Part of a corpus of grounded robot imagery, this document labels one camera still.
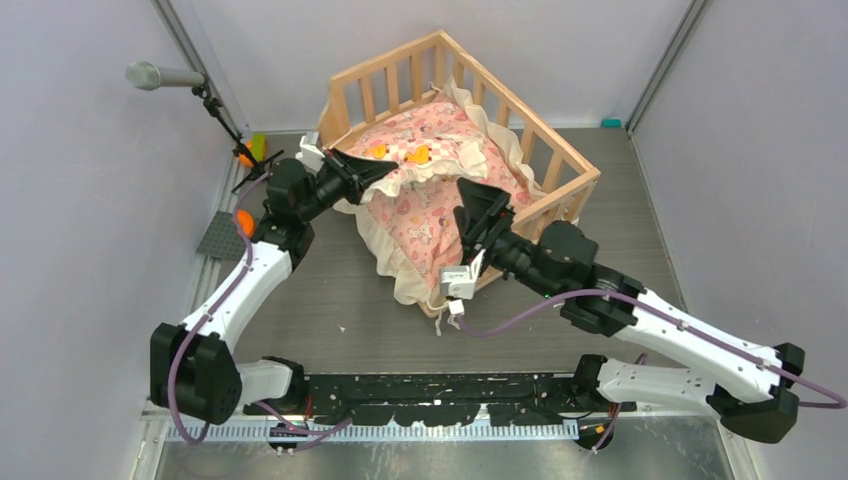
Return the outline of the wooden slatted pet bed frame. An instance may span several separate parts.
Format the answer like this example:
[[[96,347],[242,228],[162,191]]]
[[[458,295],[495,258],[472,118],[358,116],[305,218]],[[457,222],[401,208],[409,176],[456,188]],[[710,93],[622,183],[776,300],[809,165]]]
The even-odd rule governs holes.
[[[513,228],[537,239],[555,220],[577,220],[600,173],[524,101],[447,33],[437,31],[334,75],[320,140],[348,153],[370,127],[430,102],[449,79],[490,121],[515,133],[543,197],[515,212]]]

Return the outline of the pink printed cushion with ties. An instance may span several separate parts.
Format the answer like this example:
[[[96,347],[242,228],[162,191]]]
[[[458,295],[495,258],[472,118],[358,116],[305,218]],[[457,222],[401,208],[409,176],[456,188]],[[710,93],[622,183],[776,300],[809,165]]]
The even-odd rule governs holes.
[[[372,127],[397,115],[414,118],[459,114],[466,115],[486,137],[488,174],[482,179],[469,179],[508,192],[515,212],[541,199],[544,194],[524,162],[518,136],[490,121],[485,110],[473,103],[471,92],[459,87],[454,79],[449,79],[430,102]],[[436,321],[448,308],[440,293],[440,269],[461,261],[453,215],[453,209],[460,204],[456,186],[459,178],[435,177],[404,187],[395,198],[376,194],[366,204],[341,201],[335,206],[342,213],[354,215],[359,235],[376,258],[377,273],[394,280],[394,299],[402,305],[418,305]]]

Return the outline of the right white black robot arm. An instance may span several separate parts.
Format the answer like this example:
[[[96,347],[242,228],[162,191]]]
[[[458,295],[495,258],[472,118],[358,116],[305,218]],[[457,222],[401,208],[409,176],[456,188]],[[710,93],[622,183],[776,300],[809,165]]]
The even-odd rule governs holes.
[[[506,191],[464,178],[457,188],[464,269],[495,269],[540,295],[545,306],[557,306],[572,326],[674,361],[671,368],[652,367],[586,354],[570,385],[577,406],[591,411],[645,402],[691,409],[764,444],[780,442],[795,426],[801,403],[792,388],[803,371],[801,348],[763,346],[714,328],[598,263],[597,244],[573,223],[555,221],[529,240],[512,228]]]

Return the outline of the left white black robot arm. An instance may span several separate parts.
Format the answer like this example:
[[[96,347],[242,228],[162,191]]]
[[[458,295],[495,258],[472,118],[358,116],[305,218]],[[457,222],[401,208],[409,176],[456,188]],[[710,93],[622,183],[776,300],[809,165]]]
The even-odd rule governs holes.
[[[222,425],[238,410],[265,402],[284,414],[307,398],[303,367],[278,357],[237,364],[232,351],[267,297],[305,258],[315,233],[312,220],[345,200],[358,205],[371,187],[393,174],[393,161],[371,160],[338,149],[319,155],[319,168],[284,158],[257,179],[264,214],[253,231],[233,222],[245,250],[212,295],[178,324],[160,324],[150,338],[150,400],[168,409],[175,425],[185,417]]]

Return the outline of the small checkered ruffled pillow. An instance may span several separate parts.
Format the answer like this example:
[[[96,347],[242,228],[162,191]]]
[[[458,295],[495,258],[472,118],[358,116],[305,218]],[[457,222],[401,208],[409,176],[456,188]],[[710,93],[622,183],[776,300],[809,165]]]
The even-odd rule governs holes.
[[[483,132],[464,114],[392,117],[370,128],[347,149],[359,158],[397,165],[367,187],[360,202],[366,204],[376,194],[395,198],[404,187],[435,177],[482,179],[488,174],[485,142]]]

